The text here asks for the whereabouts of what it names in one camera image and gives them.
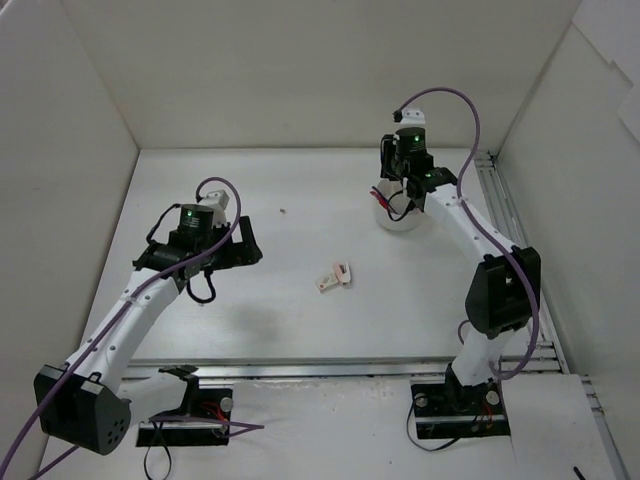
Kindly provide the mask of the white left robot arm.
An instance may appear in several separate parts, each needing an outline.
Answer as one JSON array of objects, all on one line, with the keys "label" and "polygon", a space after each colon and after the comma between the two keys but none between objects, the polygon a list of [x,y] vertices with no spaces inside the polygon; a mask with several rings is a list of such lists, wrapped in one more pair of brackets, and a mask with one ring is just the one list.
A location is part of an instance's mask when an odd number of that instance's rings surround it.
[{"label": "white left robot arm", "polygon": [[262,257],[249,217],[227,222],[221,207],[182,205],[167,242],[147,241],[126,288],[86,346],[62,366],[45,365],[36,375],[42,431],[108,455],[141,422],[195,415],[200,406],[195,367],[162,367],[129,385],[122,382],[125,371],[159,316],[189,291],[192,278],[254,265]]}]

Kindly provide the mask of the white staples box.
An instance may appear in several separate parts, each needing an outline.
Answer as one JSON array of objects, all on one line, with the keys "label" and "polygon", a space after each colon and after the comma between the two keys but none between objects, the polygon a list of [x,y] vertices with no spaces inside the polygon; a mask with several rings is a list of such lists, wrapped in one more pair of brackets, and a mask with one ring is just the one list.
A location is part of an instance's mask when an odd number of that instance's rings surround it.
[{"label": "white staples box", "polygon": [[315,285],[319,292],[329,290],[339,284],[339,280],[334,273],[327,273],[316,279]]}]

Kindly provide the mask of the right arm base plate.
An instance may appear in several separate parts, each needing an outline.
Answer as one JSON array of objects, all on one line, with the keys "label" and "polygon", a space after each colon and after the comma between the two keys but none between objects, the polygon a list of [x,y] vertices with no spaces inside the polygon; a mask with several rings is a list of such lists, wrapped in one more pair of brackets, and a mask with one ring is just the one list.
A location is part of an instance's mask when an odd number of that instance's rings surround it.
[{"label": "right arm base plate", "polygon": [[508,437],[511,428],[495,380],[462,386],[448,368],[436,383],[412,383],[409,431],[418,440],[444,441]]}]

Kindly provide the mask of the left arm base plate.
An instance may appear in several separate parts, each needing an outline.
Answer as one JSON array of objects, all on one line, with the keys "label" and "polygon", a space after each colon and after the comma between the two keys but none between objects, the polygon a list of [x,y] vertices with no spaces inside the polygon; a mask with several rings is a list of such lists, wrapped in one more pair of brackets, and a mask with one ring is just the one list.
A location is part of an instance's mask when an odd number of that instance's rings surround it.
[{"label": "left arm base plate", "polygon": [[166,367],[159,370],[187,383],[181,405],[159,413],[177,420],[141,423],[136,446],[141,447],[212,447],[229,444],[233,389],[229,386],[202,386],[191,366]]}]

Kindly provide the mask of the red gel pen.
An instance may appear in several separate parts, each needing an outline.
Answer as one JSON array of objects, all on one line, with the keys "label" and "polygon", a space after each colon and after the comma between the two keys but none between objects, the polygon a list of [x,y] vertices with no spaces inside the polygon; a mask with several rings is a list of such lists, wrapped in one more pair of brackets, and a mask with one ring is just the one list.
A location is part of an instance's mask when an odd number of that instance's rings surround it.
[{"label": "red gel pen", "polygon": [[395,213],[395,210],[390,206],[389,200],[385,197],[382,192],[375,186],[372,186],[370,189],[370,195],[373,196],[378,204],[386,211]]}]

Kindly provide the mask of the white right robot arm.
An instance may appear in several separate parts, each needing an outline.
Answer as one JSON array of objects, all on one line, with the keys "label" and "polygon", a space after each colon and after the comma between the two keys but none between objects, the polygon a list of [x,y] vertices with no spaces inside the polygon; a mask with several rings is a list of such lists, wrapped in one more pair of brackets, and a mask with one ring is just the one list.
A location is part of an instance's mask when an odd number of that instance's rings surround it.
[{"label": "white right robot arm", "polygon": [[389,219],[427,215],[475,268],[465,298],[471,329],[450,367],[455,379],[442,388],[445,405],[464,412],[477,402],[478,385],[508,380],[532,358],[540,333],[541,258],[495,230],[464,195],[461,176],[435,165],[424,128],[383,136],[380,159],[380,176],[394,187]]}]

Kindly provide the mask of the pink white mini stapler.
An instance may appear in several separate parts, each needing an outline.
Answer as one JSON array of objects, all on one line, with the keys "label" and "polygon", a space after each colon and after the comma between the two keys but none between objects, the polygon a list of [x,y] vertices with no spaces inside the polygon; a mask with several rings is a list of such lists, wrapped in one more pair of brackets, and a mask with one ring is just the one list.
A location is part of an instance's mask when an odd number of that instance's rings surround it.
[{"label": "pink white mini stapler", "polygon": [[351,268],[348,262],[335,262],[332,264],[333,273],[342,286],[350,286],[352,282]]}]

